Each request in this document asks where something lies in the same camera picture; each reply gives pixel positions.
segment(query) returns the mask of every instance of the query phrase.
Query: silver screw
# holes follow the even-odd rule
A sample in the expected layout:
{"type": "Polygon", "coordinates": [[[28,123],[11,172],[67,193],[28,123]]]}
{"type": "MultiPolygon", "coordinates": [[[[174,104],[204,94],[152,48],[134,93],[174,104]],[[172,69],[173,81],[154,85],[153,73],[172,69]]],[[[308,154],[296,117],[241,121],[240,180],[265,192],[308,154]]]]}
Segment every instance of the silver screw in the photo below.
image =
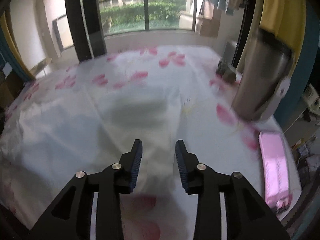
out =
{"type": "Polygon", "coordinates": [[[76,177],[77,177],[77,178],[82,178],[84,175],[85,175],[85,173],[84,173],[83,171],[78,171],[78,172],[76,173],[76,177]]]}
{"type": "Polygon", "coordinates": [[[114,170],[119,170],[121,168],[121,164],[120,163],[114,163],[112,166],[111,166],[114,170]]]}
{"type": "Polygon", "coordinates": [[[205,165],[202,164],[202,163],[199,163],[199,164],[197,165],[197,169],[200,170],[200,171],[204,171],[206,168],[207,168],[207,166],[205,166],[205,165]]]}
{"type": "Polygon", "coordinates": [[[237,179],[241,179],[243,177],[243,175],[239,171],[234,172],[233,176],[236,177],[237,179]]]}

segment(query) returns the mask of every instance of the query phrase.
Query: green bush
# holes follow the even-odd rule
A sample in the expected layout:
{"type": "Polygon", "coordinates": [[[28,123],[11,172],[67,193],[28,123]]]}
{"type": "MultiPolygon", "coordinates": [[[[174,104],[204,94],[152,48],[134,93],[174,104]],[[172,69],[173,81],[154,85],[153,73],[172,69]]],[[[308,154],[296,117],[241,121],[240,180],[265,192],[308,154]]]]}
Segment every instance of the green bush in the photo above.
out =
{"type": "MultiPolygon", "coordinates": [[[[166,2],[149,2],[149,20],[179,21],[180,11],[185,10],[186,4],[166,2]]],[[[135,3],[121,7],[110,7],[100,11],[101,20],[112,19],[112,25],[136,23],[144,21],[144,4],[135,3]]]]}

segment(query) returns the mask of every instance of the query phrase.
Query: pink phone case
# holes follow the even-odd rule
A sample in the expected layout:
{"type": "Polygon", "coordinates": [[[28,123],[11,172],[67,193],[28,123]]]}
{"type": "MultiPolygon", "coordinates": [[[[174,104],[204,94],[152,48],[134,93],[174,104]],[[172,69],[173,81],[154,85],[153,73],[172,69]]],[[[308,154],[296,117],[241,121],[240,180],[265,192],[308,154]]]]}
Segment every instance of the pink phone case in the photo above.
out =
{"type": "Polygon", "coordinates": [[[289,175],[282,135],[279,132],[262,131],[259,143],[265,180],[265,201],[279,214],[291,204],[289,175]]]}

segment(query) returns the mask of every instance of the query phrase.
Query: black railing post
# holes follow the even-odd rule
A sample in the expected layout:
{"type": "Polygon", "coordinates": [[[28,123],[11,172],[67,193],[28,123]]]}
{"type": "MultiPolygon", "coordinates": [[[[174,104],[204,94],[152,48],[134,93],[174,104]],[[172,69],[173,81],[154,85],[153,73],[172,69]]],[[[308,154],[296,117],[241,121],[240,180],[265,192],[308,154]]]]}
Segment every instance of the black railing post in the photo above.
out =
{"type": "Polygon", "coordinates": [[[198,0],[194,0],[193,3],[193,18],[192,18],[192,30],[196,30],[196,20],[197,20],[197,4],[198,0]]]}
{"type": "Polygon", "coordinates": [[[143,0],[144,2],[144,25],[145,25],[145,30],[149,30],[149,3],[148,0],[143,0]]]}

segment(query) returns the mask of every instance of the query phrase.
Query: balcony railing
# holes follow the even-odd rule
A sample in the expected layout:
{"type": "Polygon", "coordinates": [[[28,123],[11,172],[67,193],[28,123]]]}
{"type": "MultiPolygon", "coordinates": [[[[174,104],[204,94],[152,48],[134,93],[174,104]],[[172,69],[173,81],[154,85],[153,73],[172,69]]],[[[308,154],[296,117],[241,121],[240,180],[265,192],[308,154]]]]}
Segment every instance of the balcony railing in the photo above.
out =
{"type": "MultiPolygon", "coordinates": [[[[110,36],[150,30],[194,32],[202,2],[203,0],[102,0],[99,1],[99,10],[103,34],[110,36]]],[[[60,51],[72,47],[67,15],[53,20],[52,24],[60,51]]]]}

